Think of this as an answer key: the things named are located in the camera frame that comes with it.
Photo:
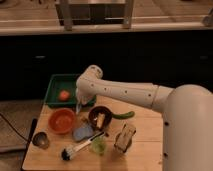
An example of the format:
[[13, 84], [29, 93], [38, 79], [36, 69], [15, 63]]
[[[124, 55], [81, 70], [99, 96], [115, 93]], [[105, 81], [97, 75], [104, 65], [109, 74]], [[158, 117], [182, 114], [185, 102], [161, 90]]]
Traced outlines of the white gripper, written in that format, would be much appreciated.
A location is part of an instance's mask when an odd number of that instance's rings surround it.
[[76, 90], [77, 102], [81, 105], [86, 105], [90, 101], [90, 96], [81, 90]]

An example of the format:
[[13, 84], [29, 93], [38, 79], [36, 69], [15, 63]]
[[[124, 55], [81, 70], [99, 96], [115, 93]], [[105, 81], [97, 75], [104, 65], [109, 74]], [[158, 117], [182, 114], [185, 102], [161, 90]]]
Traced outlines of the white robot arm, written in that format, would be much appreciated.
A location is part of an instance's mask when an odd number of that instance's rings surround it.
[[162, 171], [213, 171], [213, 92], [195, 84], [170, 88], [104, 80], [97, 65], [76, 81], [77, 101], [101, 95], [151, 109], [163, 118]]

